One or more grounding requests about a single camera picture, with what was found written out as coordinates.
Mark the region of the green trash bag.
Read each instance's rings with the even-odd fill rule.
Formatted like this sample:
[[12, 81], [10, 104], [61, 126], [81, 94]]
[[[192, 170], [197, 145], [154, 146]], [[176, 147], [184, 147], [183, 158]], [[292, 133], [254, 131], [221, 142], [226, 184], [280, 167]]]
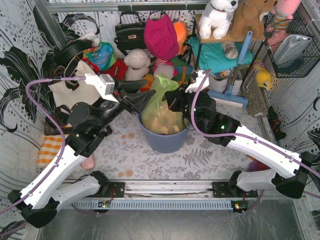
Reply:
[[165, 93], [175, 91], [179, 87], [178, 82], [167, 77], [157, 75], [150, 89], [155, 94], [141, 113], [141, 123], [149, 131], [159, 135], [173, 135], [183, 131], [188, 120], [183, 120], [181, 112], [173, 112], [168, 107]]

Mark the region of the blue trash bin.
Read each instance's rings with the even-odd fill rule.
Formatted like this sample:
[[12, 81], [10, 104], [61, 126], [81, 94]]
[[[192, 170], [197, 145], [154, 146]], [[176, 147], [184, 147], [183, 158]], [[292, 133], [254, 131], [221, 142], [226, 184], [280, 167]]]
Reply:
[[184, 129], [181, 132], [171, 135], [161, 135], [149, 131], [142, 125], [140, 114], [136, 114], [136, 119], [149, 146], [156, 152], [169, 154], [177, 152], [185, 143], [189, 130]]

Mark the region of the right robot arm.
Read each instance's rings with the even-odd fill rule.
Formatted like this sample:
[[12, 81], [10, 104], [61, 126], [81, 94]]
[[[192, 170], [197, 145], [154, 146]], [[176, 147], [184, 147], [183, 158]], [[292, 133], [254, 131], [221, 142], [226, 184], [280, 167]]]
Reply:
[[312, 173], [313, 155], [283, 149], [259, 137], [238, 120], [217, 112], [216, 102], [203, 91], [185, 92], [180, 88], [164, 94], [168, 109], [181, 112], [193, 128], [211, 143], [243, 152], [268, 166], [260, 171], [235, 171], [222, 195], [243, 197], [256, 190], [277, 190], [299, 199]]

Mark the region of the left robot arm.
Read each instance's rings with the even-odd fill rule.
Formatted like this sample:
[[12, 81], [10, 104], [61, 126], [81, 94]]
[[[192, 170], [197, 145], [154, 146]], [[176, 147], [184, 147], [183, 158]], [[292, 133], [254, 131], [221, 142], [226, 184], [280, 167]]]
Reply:
[[8, 194], [10, 210], [16, 207], [24, 220], [36, 228], [47, 225], [62, 207], [95, 194], [112, 194], [110, 180], [100, 171], [60, 188], [75, 167], [89, 158], [108, 133], [104, 129], [123, 110], [141, 113], [155, 90], [140, 92], [143, 80], [103, 82], [87, 79], [89, 87], [80, 94], [66, 93], [60, 97], [71, 105], [68, 123], [72, 131], [62, 139], [59, 152], [48, 166], [22, 190]]

